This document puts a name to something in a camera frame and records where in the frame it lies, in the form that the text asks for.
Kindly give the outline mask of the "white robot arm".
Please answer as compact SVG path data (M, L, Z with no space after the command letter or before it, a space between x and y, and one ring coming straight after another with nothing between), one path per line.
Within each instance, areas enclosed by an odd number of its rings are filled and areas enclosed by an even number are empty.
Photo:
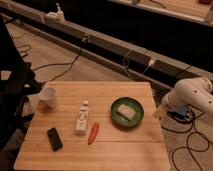
M192 106L213 115L212 92L213 83L206 77L179 80L174 88L164 95L153 117L159 119L167 112L176 112L183 106Z

